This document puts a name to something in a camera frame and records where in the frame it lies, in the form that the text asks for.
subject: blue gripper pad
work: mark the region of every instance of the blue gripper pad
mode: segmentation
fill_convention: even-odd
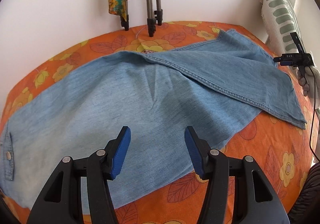
[[[196,174],[202,179],[204,177],[202,156],[188,128],[184,131],[184,141],[186,143],[193,168],[195,169]]]
[[[122,140],[112,160],[112,170],[110,172],[111,180],[114,180],[121,171],[125,155],[127,154],[127,151],[128,151],[130,141],[131,141],[131,130],[128,127],[122,137]]]

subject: black cable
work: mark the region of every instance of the black cable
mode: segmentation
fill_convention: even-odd
[[[315,80],[315,95],[314,95],[314,106],[313,106],[313,116],[312,116],[312,123],[311,123],[311,130],[310,130],[310,140],[309,140],[309,147],[310,147],[310,150],[311,152],[313,153],[313,155],[315,156],[315,158],[318,160],[318,162],[320,162],[318,156],[316,156],[316,153],[312,150],[312,147],[311,147],[311,137],[312,137],[312,128],[313,128],[313,121],[315,119],[315,113],[316,113],[316,76],[315,74],[313,73],[313,71],[311,70],[310,66],[308,66],[311,73],[313,74],[313,78]]]

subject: blue denim fabric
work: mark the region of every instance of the blue denim fabric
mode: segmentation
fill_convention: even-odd
[[[0,146],[0,187],[31,208],[66,155],[87,157],[131,128],[117,178],[109,182],[114,206],[130,203],[189,173],[184,143],[191,125],[211,147],[222,148],[261,110],[304,128],[289,76],[272,57],[231,30],[218,39],[170,52],[118,52],[71,72],[18,110],[0,142],[12,139],[13,165]],[[84,214],[88,214],[85,181]]]

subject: metal pin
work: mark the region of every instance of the metal pin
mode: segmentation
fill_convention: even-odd
[[[212,155],[218,155],[219,154],[219,151],[217,149],[211,149],[210,150],[210,154]]]
[[[62,161],[63,161],[64,163],[69,163],[70,160],[71,160],[71,157],[70,157],[70,156],[65,156],[65,157],[63,157],[63,159],[62,159]]]
[[[251,162],[253,162],[253,157],[250,156],[250,155],[247,155],[247,156],[245,157],[245,160],[246,160],[247,162],[251,163]]]
[[[106,152],[105,152],[105,150],[103,150],[103,149],[97,151],[97,155],[98,155],[98,156],[103,156],[103,155],[105,155],[105,154],[106,154]]]

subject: orange fabric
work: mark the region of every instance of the orange fabric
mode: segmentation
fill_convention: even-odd
[[[165,51],[175,47],[215,39],[220,29],[234,28],[260,45],[269,54],[275,54],[254,35],[241,26],[212,22],[170,22],[157,26],[150,38],[146,26],[129,31],[117,31],[79,43],[40,65],[9,93],[0,122],[0,131],[9,117],[35,98],[43,90],[61,80],[70,71],[98,57],[120,50],[138,52]],[[301,87],[287,67],[280,70],[289,74],[296,90],[300,106],[308,122],[306,130],[261,112],[248,126],[235,134],[222,151],[231,157],[252,155],[265,172],[287,211],[290,210],[305,182],[310,169],[312,154],[308,147],[313,107],[303,97]],[[312,133],[316,145],[318,119]],[[158,189],[143,198],[116,210],[120,224],[194,224],[196,223],[207,182],[194,173]],[[234,200],[234,179],[230,178],[228,207],[225,223],[231,223]],[[23,209],[12,199],[6,203],[22,223],[26,223],[29,209]],[[91,223],[90,216],[84,216]]]

